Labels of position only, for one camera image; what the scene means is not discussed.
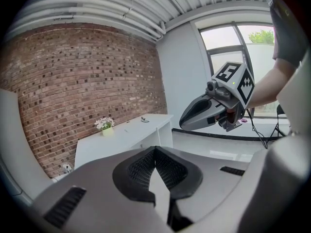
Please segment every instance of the white flowers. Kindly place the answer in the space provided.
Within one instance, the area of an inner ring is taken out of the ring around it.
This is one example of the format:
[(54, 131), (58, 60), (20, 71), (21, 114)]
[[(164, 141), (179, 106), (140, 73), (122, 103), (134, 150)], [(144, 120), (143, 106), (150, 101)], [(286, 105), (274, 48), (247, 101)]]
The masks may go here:
[(98, 130), (105, 130), (105, 129), (111, 128), (115, 125), (113, 119), (110, 117), (101, 118), (101, 119), (97, 120), (94, 124), (96, 125), (96, 128)]

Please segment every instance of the shirt sleeve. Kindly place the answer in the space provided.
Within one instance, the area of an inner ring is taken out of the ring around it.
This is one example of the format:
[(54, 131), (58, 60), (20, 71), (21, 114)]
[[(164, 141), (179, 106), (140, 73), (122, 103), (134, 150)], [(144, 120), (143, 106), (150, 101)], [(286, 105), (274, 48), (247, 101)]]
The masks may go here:
[(299, 66), (306, 49), (299, 44), (294, 31), (288, 23), (281, 18), (277, 12), (277, 8), (270, 7), (272, 23), (275, 32), (275, 48), (273, 59), (287, 60), (295, 67)]

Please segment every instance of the small object on table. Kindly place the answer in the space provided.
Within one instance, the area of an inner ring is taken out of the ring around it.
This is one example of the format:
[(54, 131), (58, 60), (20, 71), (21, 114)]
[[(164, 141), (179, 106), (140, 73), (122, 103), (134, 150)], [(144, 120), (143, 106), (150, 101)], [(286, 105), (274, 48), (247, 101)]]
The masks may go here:
[(142, 122), (149, 122), (148, 120), (146, 120), (145, 118), (141, 117), (141, 120)]
[(95, 123), (96, 128), (102, 131), (103, 136), (111, 136), (113, 135), (113, 126), (115, 125), (114, 121), (110, 117), (104, 117), (97, 120)]

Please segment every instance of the black vent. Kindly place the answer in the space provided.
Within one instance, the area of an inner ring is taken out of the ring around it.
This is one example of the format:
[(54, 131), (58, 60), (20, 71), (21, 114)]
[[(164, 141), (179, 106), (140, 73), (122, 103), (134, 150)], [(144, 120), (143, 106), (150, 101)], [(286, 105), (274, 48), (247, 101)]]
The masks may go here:
[(239, 175), (239, 176), (242, 176), (245, 173), (244, 170), (240, 170), (240, 169), (236, 169), (236, 168), (232, 168), (228, 166), (223, 166), (220, 170), (226, 173), (232, 173), (232, 174)]
[(72, 187), (44, 216), (44, 219), (61, 228), (86, 193), (79, 187)]
[(143, 188), (149, 189), (149, 182), (154, 169), (154, 151), (151, 151), (132, 163), (128, 168), (128, 174), (135, 183)]
[(155, 151), (155, 162), (156, 169), (169, 190), (182, 182), (188, 174), (185, 166), (162, 151)]

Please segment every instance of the tree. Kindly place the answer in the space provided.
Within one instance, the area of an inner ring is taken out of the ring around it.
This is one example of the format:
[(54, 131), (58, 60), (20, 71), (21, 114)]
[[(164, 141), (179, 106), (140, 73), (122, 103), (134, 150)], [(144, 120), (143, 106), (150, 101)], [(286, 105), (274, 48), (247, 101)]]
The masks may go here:
[(272, 30), (261, 30), (260, 32), (250, 33), (248, 38), (252, 43), (274, 44), (274, 36)]

